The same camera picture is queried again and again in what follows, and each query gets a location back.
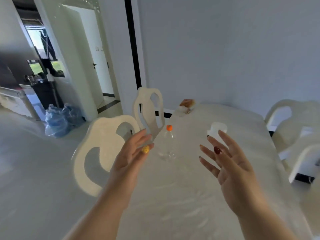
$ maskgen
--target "plastic bottle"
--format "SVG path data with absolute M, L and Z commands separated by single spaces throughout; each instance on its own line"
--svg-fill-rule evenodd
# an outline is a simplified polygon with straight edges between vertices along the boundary
M 167 125 L 167 130 L 164 133 L 164 144 L 161 149 L 161 156 L 164 157 L 165 160 L 171 160 L 176 158 L 176 152 L 175 152 L 175 141 L 174 141 L 174 135 L 172 133 L 172 125 Z

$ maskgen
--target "white tablecloth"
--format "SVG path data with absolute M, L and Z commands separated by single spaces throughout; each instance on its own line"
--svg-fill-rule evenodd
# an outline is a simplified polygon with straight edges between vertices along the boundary
M 212 122 L 227 125 L 227 133 L 251 162 L 271 207 L 300 239 L 310 239 L 262 116 L 218 104 L 200 104 L 189 115 L 179 117 L 176 111 L 171 116 L 178 156 L 174 162 L 158 156 L 156 147 L 163 140 L 164 127 L 140 172 L 117 239 L 243 239 L 217 179 L 198 159 L 199 155 L 208 159 L 199 145 L 212 147 L 206 139 Z

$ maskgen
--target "dark red fingernail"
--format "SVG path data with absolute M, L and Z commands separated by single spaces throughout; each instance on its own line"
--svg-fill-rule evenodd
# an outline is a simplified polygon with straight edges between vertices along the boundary
M 217 147 L 217 146 L 215 146 L 215 147 L 213 148 L 213 150 L 214 150 L 214 152 L 215 152 L 217 155 L 219 155 L 219 154 L 222 153 L 222 150 L 221 150 L 219 147 Z

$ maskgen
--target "bottle cap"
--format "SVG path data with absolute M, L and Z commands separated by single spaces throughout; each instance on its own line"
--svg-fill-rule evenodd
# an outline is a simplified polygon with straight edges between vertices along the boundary
M 172 131 L 172 128 L 173 128 L 172 125 L 170 125 L 170 124 L 167 125 L 167 131 Z

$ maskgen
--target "doorway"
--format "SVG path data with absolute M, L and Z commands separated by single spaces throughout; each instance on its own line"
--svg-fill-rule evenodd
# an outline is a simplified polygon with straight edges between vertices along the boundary
M 101 108 L 116 99 L 96 13 L 92 9 L 64 6 L 75 35 L 79 55 L 88 73 L 93 99 L 97 108 Z

